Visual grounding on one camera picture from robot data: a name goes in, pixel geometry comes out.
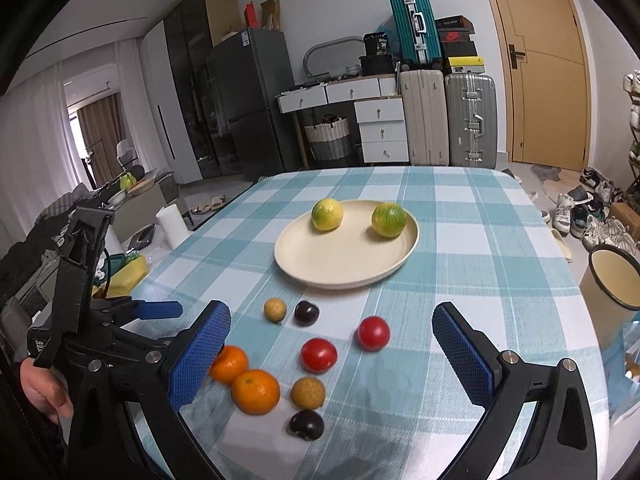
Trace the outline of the person left hand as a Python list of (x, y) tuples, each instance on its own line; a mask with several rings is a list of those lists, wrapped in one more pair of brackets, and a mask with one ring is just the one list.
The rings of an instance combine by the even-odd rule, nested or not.
[(27, 400), (51, 422), (60, 417), (71, 419), (74, 407), (65, 386), (48, 368), (36, 367), (32, 358), (24, 359), (20, 381)]

